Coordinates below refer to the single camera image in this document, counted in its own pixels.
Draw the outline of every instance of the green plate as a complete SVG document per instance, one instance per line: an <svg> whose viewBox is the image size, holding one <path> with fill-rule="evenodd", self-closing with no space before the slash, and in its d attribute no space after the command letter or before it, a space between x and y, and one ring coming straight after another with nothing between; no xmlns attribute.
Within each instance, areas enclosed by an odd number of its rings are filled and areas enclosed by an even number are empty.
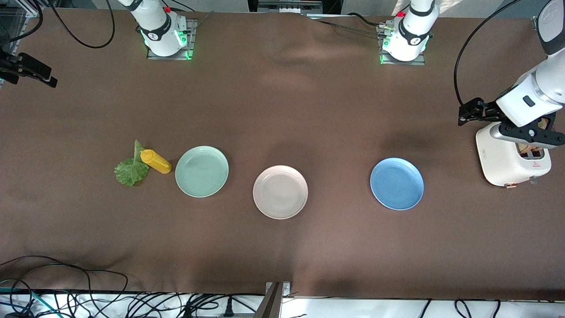
<svg viewBox="0 0 565 318"><path fill-rule="evenodd" d="M228 171L228 160L221 151L199 146L180 157L175 179L179 188L189 196L206 197L224 186Z"/></svg>

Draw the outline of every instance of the white plate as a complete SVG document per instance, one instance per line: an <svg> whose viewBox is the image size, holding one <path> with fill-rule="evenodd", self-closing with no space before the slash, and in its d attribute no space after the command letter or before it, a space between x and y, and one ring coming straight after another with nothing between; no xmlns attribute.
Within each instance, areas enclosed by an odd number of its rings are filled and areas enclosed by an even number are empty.
<svg viewBox="0 0 565 318"><path fill-rule="evenodd" d="M298 214L308 199L308 185L300 172L288 166L263 171L253 185L255 205L270 218L284 220Z"/></svg>

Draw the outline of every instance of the plate rim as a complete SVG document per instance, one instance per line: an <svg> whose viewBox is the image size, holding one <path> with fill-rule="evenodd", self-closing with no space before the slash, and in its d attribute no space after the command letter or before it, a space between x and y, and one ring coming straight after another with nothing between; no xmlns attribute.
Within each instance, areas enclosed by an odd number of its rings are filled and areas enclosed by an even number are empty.
<svg viewBox="0 0 565 318"><path fill-rule="evenodd" d="M386 163L387 161L395 161L398 163L402 163L404 166L409 167L412 171L416 171L417 172L417 176L419 177L419 180L417 180L417 182L419 182L421 180L421 184L422 184L422 191L420 194L420 197L418 198L418 200L410 207L408 208L403 208L403 209L397 209L397 208L393 208L390 207L386 204L384 204L379 197L377 197L375 190L373 188L373 175L376 173L375 170L377 169L378 165L382 164L382 163ZM410 210L411 208L415 207L418 205L418 203L420 203L420 201L422 200L422 198L424 197L424 177L422 177L422 174L420 172L420 170L418 170L418 168L410 161L406 160L406 159L402 159L402 158L398 158L398 157L390 157L390 158L385 158L381 161L379 161L371 170L371 175L369 176L369 185L371 188L371 192L373 193L373 196L375 197L375 199L377 199L377 201L379 201L380 204L382 204L384 207L389 208L391 210L395 210L395 211L406 211L406 210Z"/></svg>
<svg viewBox="0 0 565 318"><path fill-rule="evenodd" d="M187 156L188 153L191 152L191 151L196 152L196 151L199 151L199 150L208 150L208 151L212 151L212 152L220 154L221 159L225 162L226 172L227 172L226 175L225 175L225 179L223 180L221 186L216 191L214 191L213 193L211 193L209 195L205 195L205 196L195 196L195 195L192 195L192 194L184 191L183 188L181 188L180 185L179 185L179 178L178 178L178 174L177 174L179 163L182 161L182 158ZM228 159L226 158L226 156L224 155L224 153L222 151L220 151L219 149L217 149L215 147L208 146L208 145L200 145L200 146L196 146L196 147L192 147L192 148L188 149L185 153L182 154L182 156L179 158L179 161L177 162L177 164L175 166L175 182L176 182L177 186L179 187L179 189L184 194L191 196L191 197L202 198L202 197L209 197L211 195L216 194L218 191L220 191L225 186L225 183L228 181L228 177L229 177L229 161L228 161Z"/></svg>
<svg viewBox="0 0 565 318"><path fill-rule="evenodd" d="M306 187L306 196L304 199L304 203L302 204L302 206L300 207L300 209L298 209L294 214L292 214L291 216L287 216L287 217L274 217L274 216L270 216L268 214L266 214L265 212L263 212L261 210L261 208L259 207L259 205L257 204L257 199L255 198L255 190L257 189L257 186L259 184L259 178L261 178L261 176L265 173L270 173L270 170L273 171L282 171L283 169L285 170L290 170L290 172L292 172L294 174L295 177L298 177L300 181L304 182L304 185ZM271 166L266 168L265 170L261 171L261 173L257 176L257 178L255 179L255 183L253 184L253 202L255 203L255 206L257 207L257 210L259 210L264 216L274 219L274 220L287 220L291 217L296 216L298 213L300 213L300 211L302 211L302 209L304 209L304 207L306 206L306 202L308 201L308 183L306 182L306 178L304 178L304 176L300 173L300 171L296 170L293 167L290 166L285 166L285 165L276 165L276 166Z"/></svg>

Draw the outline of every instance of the white floor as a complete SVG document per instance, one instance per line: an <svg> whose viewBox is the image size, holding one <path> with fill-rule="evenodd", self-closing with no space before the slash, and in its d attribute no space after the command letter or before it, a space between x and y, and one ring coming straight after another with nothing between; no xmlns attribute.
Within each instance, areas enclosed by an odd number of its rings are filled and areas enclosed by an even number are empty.
<svg viewBox="0 0 565 318"><path fill-rule="evenodd" d="M112 303L104 313L109 318L124 318L130 305L134 300L131 298L123 299L125 296L136 296L134 294L113 295L113 294L94 294L93 298L99 300L97 305L99 308L107 305L107 301L114 300L118 297L119 301ZM174 297L159 308L176 308L183 306L190 295L182 295L180 298ZM64 294L57 295L59 305L65 307L67 305L67 296ZM152 305L156 305L168 295L160 296L153 301ZM53 308L57 308L54 301L54 295L42 295L42 300ZM261 296L237 296L238 300L244 302L252 308L257 308L262 300ZM14 304L24 306L29 300L29 295L14 295ZM80 295L79 301L90 300L90 295ZM198 317L218 317L225 311L226 298L218 301L219 307L213 310L199 310ZM0 295L0 302L9 303L7 295ZM379 300L379 299L344 299L344 298L285 298L281 307L281 318L292 318L305 315L305 318L418 318L426 303L426 300ZM472 317L474 318L491 318L496 308L496 302L490 301L466 301ZM104 318L103 315L95 314L97 310L92 302L85 304L89 308L93 318ZM135 317L143 316L149 307L141 307ZM48 307L38 301L34 302L32 311L34 313L48 311ZM466 313L463 306L460 310ZM249 309L233 302L233 311L235 313L249 313ZM0 317L13 312L9 306L0 306ZM179 310L170 310L162 312L162 318L175 318ZM91 316L85 309L79 308L76 317L88 318ZM497 318L559 318L565 316L565 303L539 303L539 302L503 302ZM52 314L48 317L58 318L58 315ZM161 318L156 312L148 315L151 318ZM429 305L425 318L461 318L454 309L452 300L434 300Z"/></svg>

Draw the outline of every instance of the blue plate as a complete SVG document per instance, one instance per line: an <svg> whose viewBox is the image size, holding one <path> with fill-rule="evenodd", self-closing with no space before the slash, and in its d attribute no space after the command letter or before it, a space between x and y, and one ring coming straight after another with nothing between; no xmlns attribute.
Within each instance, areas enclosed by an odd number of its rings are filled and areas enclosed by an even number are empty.
<svg viewBox="0 0 565 318"><path fill-rule="evenodd" d="M422 199L424 180L418 169L408 161L387 158L373 168L371 190L385 207L408 210Z"/></svg>

